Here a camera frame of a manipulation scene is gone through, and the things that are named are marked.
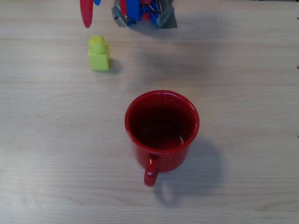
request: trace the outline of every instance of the wooden table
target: wooden table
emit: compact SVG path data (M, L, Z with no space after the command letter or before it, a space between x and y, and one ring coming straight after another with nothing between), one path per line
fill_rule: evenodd
M86 29L78 0L0 2L1 224L299 222L299 4L177 0L178 28ZM109 72L88 39L109 42ZM201 118L184 164L154 188L124 129L151 90Z

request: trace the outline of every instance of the yellow toy block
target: yellow toy block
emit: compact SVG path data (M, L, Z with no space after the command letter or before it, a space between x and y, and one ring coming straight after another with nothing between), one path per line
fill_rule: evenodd
M93 36L89 42L88 57L92 70L109 70L110 53L108 43L102 36Z

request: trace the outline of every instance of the red spatula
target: red spatula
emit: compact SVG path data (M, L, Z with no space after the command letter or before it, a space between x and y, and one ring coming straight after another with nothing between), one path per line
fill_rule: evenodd
M89 28L93 19L93 0L80 0L80 8L84 26Z

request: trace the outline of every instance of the toy pile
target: toy pile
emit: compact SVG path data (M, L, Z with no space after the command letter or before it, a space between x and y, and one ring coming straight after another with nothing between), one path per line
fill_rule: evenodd
M114 0L113 19L119 27L128 27L137 21L151 20L161 29L177 28L173 0ZM93 17L93 0L80 0L84 25L89 28Z

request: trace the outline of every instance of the mug rim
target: mug rim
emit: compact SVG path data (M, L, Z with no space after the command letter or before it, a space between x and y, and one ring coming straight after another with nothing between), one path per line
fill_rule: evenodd
M159 93L167 93L167 94L172 94L176 97L179 97L181 100L183 100L183 102L189 107L191 108L191 111L192 111L192 115L193 117L195 118L195 125L193 127L193 130L192 130L192 134L191 136L188 138L187 141L185 141L182 145L180 146L177 146L177 147L174 147L174 148L171 148L171 149L166 149L166 150L159 150L159 149L155 149L155 148L151 148L151 147L148 147L144 144L142 144L132 133L131 129L130 129L130 126L129 126L129 115L133 109L133 107L138 103L140 102L142 99L148 97L148 96L152 96L152 95L155 95L155 94L159 94ZM168 90L155 90L155 91L150 91L150 92L147 92L147 93L144 93L140 96L138 96L135 100L133 100L133 102L130 104L130 106L128 107L127 111L126 111L126 115L125 115L125 128L126 128L126 131L130 137L130 139L136 144L138 145L139 147L145 149L146 151L148 151L149 153L153 153L153 154L164 154L164 153L175 153L177 151L180 151L186 147L188 147L191 142L193 142L193 140L195 139L198 131L199 131L199 115L198 115L198 112L195 108L195 106L191 103L190 100L188 100L186 97L176 93L176 92L173 92L173 91L168 91Z

